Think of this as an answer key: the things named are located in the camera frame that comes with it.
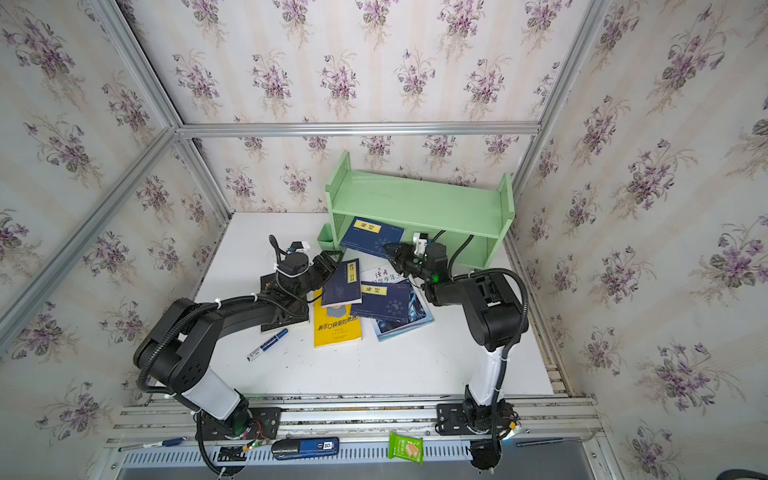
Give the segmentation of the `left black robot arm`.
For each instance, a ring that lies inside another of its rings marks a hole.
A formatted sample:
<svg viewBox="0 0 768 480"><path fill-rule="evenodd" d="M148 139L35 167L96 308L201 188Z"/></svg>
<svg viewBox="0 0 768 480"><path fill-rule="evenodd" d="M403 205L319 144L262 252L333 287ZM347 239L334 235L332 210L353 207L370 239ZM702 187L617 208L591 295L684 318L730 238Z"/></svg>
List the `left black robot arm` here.
<svg viewBox="0 0 768 480"><path fill-rule="evenodd" d="M315 256L304 242L288 248L269 237L274 271L260 278L260 291L207 303L175 300L137 347L136 385L147 394L169 395L194 412L235 428L247 420L247 401L210 366L219 340L241 331L271 331L307 321L320 290L338 269L343 253Z"/></svg>

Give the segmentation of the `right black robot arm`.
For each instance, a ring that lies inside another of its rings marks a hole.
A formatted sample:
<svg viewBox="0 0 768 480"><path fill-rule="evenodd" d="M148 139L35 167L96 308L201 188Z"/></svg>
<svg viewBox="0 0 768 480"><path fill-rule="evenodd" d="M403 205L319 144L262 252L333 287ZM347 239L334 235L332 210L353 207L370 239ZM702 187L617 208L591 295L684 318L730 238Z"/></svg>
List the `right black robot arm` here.
<svg viewBox="0 0 768 480"><path fill-rule="evenodd" d="M502 386L509 354L529 328L527 290L520 276L505 268L456 275L453 267L474 237L468 236L453 254L447 253L440 237L421 235L412 244L386 244L383 251L399 275L421 281L419 289L428 303L462 308L473 341L486 354L465 387L465 428L478 434L503 433L508 428L500 427L501 421L515 422L505 412Z"/></svg>

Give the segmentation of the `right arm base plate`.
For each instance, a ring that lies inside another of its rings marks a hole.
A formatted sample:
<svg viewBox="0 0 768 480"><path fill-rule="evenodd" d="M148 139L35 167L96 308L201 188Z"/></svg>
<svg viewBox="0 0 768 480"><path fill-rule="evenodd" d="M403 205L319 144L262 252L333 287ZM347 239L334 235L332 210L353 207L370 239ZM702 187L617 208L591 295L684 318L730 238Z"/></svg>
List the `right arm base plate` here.
<svg viewBox="0 0 768 480"><path fill-rule="evenodd" d="M520 428L518 413L504 400L492 406L475 406L472 403L443 403L436 406L437 422L435 431L441 436L486 435L491 433L491 424L499 437L516 434Z"/></svg>

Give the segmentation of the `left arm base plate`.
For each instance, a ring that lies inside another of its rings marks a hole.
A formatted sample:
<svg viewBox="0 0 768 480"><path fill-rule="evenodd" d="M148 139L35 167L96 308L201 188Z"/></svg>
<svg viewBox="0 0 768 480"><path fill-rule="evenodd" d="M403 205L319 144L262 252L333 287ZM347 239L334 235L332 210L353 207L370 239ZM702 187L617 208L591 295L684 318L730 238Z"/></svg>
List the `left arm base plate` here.
<svg viewBox="0 0 768 480"><path fill-rule="evenodd" d="M227 421L203 413L195 439L203 442L275 440L282 413L278 407L249 408L247 414L236 411L234 419Z"/></svg>

